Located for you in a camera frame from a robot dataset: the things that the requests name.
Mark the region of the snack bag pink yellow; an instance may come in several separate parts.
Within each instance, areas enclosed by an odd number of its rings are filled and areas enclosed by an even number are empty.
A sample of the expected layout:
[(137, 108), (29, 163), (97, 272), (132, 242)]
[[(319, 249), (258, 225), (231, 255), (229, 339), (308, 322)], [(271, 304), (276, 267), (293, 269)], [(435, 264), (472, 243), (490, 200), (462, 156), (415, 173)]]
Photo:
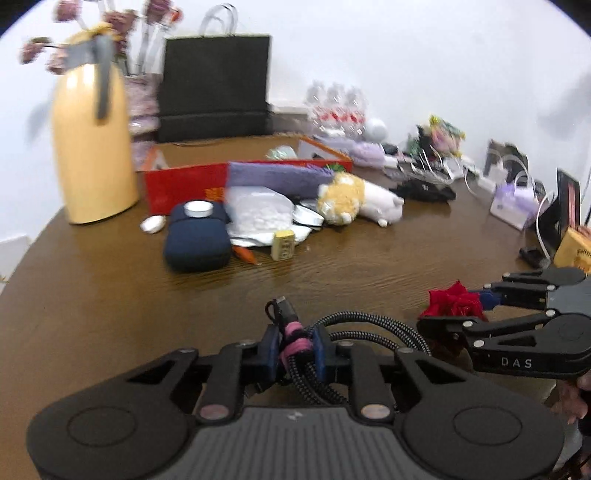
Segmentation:
[(429, 130), (432, 147), (440, 155), (460, 157), (461, 144), (466, 139), (464, 131), (436, 115), (429, 119)]

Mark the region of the red fabric rose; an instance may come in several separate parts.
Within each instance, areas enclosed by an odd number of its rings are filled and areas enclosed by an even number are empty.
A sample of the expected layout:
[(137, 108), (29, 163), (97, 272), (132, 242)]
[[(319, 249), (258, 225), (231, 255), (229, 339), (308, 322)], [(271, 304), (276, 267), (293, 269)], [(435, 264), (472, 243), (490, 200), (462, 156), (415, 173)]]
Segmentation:
[(478, 292), (469, 291), (460, 281), (447, 289), (429, 291), (429, 305), (419, 315), (426, 317), (476, 317), (488, 321)]

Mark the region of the navy blue pouch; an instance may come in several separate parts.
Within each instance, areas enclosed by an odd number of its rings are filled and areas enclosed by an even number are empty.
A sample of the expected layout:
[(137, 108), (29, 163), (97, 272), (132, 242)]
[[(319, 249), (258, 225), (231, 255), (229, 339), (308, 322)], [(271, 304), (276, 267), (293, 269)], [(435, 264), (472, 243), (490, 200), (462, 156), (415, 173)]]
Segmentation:
[(180, 273), (217, 270), (228, 265), (232, 245), (226, 230), (228, 215), (221, 203), (211, 202), (214, 211), (207, 218), (190, 218), (184, 203), (168, 216), (168, 233), (163, 247), (167, 266)]

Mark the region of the bubble wrap packet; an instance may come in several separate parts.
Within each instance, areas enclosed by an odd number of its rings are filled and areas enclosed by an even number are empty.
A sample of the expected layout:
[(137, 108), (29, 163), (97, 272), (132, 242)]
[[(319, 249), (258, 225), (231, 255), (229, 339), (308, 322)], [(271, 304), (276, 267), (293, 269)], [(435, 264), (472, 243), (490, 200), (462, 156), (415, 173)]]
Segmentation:
[(289, 145), (280, 145), (273, 147), (266, 152), (266, 159), (271, 161), (290, 161), (297, 160), (297, 151)]

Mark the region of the white round lid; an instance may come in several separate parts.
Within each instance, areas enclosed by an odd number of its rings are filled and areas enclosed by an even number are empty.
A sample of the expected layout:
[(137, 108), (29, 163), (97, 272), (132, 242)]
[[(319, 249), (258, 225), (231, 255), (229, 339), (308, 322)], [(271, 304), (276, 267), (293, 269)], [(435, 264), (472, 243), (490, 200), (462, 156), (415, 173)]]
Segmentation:
[(184, 213), (190, 218), (207, 218), (214, 211), (213, 204), (205, 200), (192, 200), (183, 205)]

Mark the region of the black cloth glove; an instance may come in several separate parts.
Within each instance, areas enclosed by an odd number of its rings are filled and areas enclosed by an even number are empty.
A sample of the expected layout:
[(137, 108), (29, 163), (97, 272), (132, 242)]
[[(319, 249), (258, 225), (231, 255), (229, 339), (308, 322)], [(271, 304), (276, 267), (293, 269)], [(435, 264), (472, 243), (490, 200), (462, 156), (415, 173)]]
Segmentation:
[(457, 198), (456, 192), (450, 186), (438, 187), (419, 179), (406, 180), (390, 191), (404, 200), (424, 203), (448, 203)]

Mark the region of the white cloth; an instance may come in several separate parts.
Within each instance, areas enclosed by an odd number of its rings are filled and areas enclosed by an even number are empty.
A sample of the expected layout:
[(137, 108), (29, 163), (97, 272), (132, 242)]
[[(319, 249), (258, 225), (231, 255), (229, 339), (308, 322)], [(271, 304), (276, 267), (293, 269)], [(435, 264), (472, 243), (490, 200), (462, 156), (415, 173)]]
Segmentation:
[[(253, 247), (270, 247), (273, 245), (274, 234), (278, 231), (253, 231), (240, 233), (238, 228), (232, 223), (226, 225), (230, 242), (233, 246), (239, 246), (243, 248)], [(295, 244), (300, 244), (307, 240), (308, 235), (311, 234), (312, 230), (310, 227), (301, 225), (290, 225), (290, 231), (294, 233)]]

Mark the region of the water bottle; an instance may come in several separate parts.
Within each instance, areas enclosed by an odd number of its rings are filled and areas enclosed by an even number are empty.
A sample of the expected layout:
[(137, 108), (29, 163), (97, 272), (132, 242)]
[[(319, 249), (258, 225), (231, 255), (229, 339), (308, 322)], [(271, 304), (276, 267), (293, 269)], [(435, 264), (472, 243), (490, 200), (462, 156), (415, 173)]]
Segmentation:
[(332, 135), (346, 136), (346, 117), (345, 87), (332, 83), (325, 95), (325, 128)]
[(325, 84), (315, 80), (305, 93), (304, 104), (308, 107), (308, 123), (312, 135), (321, 135), (328, 122), (328, 110), (325, 107)]
[(351, 139), (363, 136), (366, 123), (367, 102), (363, 92), (358, 87), (352, 87), (346, 92), (346, 135)]

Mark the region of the water bottle middle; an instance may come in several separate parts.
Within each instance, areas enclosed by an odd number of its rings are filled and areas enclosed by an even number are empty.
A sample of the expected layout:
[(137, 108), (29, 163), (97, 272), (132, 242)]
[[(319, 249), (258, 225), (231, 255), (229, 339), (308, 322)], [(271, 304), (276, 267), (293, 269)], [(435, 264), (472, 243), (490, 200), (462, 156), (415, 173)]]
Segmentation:
[(346, 136), (346, 117), (345, 87), (332, 83), (325, 95), (325, 128), (332, 135)]

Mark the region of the lilac fluffy scrunchie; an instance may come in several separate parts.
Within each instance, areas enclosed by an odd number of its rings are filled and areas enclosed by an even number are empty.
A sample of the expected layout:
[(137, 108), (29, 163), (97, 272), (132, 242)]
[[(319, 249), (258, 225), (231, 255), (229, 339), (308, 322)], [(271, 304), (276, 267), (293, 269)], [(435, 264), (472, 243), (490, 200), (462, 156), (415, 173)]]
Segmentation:
[(380, 144), (359, 142), (349, 150), (353, 163), (362, 168), (382, 169), (385, 165), (385, 153)]

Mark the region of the white round speaker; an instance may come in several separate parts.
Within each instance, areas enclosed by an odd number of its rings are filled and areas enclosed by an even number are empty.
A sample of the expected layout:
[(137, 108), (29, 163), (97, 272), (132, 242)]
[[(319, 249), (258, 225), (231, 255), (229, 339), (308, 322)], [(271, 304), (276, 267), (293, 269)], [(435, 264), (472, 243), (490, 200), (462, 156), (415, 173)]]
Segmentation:
[(383, 143), (388, 139), (386, 123), (377, 117), (369, 117), (363, 127), (363, 138), (369, 143)]

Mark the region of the small yellow cube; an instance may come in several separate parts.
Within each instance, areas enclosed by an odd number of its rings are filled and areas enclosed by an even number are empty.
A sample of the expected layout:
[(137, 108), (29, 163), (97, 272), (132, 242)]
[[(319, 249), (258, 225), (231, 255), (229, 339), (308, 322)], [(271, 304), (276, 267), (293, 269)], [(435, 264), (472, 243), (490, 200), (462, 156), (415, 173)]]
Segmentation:
[(293, 230), (280, 230), (273, 233), (270, 256), (273, 261), (283, 261), (294, 257), (296, 235)]

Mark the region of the purple knitted cloth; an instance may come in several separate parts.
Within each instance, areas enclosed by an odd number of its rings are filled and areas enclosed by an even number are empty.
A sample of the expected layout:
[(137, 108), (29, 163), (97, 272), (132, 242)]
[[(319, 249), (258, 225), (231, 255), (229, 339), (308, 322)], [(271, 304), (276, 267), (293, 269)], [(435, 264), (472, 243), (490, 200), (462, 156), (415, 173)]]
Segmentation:
[(321, 185), (332, 183), (334, 175), (331, 169), (317, 166), (230, 162), (225, 187), (266, 187), (290, 199), (312, 199), (318, 197)]

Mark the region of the small white bottle cap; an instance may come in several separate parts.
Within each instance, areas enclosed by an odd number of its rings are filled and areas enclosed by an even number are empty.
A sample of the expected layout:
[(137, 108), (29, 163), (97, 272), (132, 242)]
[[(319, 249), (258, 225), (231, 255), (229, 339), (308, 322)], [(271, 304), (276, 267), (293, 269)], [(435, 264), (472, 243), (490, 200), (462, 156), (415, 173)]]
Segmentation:
[(166, 217), (162, 215), (152, 215), (145, 218), (139, 225), (141, 231), (146, 234), (156, 234), (160, 232), (166, 224)]

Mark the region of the yellow white plush toy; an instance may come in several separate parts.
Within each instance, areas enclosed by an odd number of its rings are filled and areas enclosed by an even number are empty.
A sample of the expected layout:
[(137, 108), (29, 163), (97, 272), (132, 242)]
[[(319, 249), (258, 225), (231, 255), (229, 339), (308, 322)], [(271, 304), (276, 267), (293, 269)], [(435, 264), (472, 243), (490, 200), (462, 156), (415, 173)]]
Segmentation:
[(318, 213), (335, 226), (351, 224), (358, 216), (386, 228), (403, 217), (405, 200), (390, 190), (346, 172), (335, 173), (318, 186)]

